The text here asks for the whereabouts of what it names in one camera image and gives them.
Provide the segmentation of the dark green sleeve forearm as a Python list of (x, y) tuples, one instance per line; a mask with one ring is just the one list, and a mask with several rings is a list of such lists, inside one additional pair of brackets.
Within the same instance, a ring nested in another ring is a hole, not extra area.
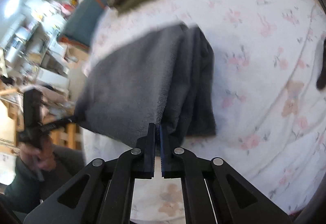
[(18, 157), (15, 162), (15, 178), (6, 187), (4, 195), (1, 195), (1, 202), (13, 211), (28, 214), (40, 204), (42, 186), (43, 182)]

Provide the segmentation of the person's left hand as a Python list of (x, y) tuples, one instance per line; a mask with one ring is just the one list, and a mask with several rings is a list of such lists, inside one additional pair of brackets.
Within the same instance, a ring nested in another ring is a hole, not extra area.
[(20, 159), (32, 171), (44, 170), (50, 172), (56, 168), (53, 144), (50, 136), (41, 138), (41, 149), (28, 143), (20, 143)]

